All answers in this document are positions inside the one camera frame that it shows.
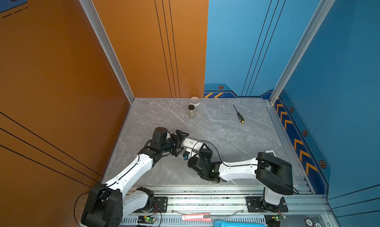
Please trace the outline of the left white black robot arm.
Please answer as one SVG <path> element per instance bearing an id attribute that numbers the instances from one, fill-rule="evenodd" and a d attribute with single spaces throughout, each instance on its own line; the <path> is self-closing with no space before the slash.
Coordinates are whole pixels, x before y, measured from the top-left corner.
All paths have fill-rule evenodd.
<path id="1" fill-rule="evenodd" d="M 148 172 L 166 153 L 177 157 L 184 149 L 182 144 L 188 133 L 157 127 L 136 158 L 123 171 L 105 183 L 96 183 L 86 192 L 87 201 L 79 227 L 118 227 L 124 216 L 137 210 L 148 211 L 154 202 L 154 192 L 139 187 L 128 194 L 131 187 Z"/>

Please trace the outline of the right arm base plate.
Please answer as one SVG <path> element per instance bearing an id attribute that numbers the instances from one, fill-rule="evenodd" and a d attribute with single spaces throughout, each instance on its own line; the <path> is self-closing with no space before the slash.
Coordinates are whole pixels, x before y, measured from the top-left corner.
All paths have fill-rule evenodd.
<path id="1" fill-rule="evenodd" d="M 264 201 L 264 197 L 259 196 L 248 196 L 245 201 L 249 213 L 287 213 L 289 211 L 284 197 L 280 199 L 278 205 L 269 204 Z"/>

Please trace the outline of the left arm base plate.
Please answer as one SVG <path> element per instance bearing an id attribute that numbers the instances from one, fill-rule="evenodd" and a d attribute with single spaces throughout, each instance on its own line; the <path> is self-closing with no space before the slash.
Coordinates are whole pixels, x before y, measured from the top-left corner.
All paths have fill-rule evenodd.
<path id="1" fill-rule="evenodd" d="M 168 197 L 167 196 L 158 196 L 154 197 L 153 204 L 149 208 L 138 209 L 133 213 L 154 213 L 156 208 L 158 208 L 158 212 L 166 213 L 168 207 Z"/>

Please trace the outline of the white remote control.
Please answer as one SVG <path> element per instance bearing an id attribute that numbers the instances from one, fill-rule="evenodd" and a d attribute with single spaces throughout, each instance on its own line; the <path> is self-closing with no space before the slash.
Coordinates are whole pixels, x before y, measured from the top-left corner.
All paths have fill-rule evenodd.
<path id="1" fill-rule="evenodd" d="M 203 146 L 203 142 L 200 142 L 200 141 L 195 141 L 195 140 L 192 140 L 192 139 L 189 139 L 189 138 L 186 138 L 184 141 L 183 141 L 183 146 L 189 150 L 189 151 L 198 151 L 201 149 L 201 147 Z"/>

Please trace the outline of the black yellow screwdriver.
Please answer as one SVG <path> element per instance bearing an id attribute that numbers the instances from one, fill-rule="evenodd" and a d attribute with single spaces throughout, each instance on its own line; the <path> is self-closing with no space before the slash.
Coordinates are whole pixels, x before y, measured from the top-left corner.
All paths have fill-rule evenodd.
<path id="1" fill-rule="evenodd" d="M 240 123 L 244 123 L 245 120 L 244 120 L 243 116 L 239 113 L 239 111 L 237 110 L 237 108 L 235 107 L 235 105 L 233 105 L 233 107 L 234 107 L 234 109 L 235 109 L 235 111 L 236 111 L 236 113 L 237 113 L 237 117 L 238 117 L 238 119 L 239 119 L 239 122 L 240 122 Z"/>

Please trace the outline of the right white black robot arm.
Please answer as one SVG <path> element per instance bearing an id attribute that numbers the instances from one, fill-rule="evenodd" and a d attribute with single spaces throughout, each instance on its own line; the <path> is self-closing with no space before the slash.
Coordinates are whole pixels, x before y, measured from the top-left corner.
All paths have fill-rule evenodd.
<path id="1" fill-rule="evenodd" d="M 259 152 L 256 158 L 239 162 L 212 161 L 213 151 L 205 143 L 197 151 L 187 149 L 184 159 L 188 167 L 196 171 L 201 179 L 220 183 L 235 179 L 256 179 L 265 185 L 261 198 L 262 206 L 279 208 L 284 196 L 295 193 L 292 165 L 278 158 L 272 150 Z"/>

